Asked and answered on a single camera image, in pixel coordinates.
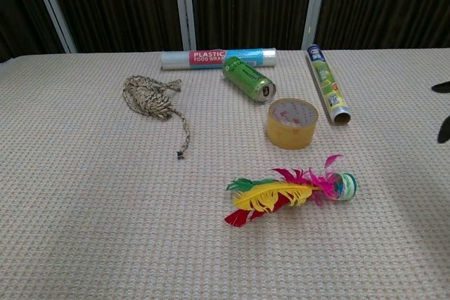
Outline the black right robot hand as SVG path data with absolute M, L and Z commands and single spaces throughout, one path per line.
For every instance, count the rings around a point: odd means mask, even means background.
M 431 89 L 436 93 L 449 93 L 450 92 L 450 82 L 442 82 L 440 84 L 435 84 Z M 439 133 L 437 136 L 437 142 L 439 144 L 446 143 L 449 140 L 449 129 L 450 129 L 450 116 L 448 116 L 440 126 Z

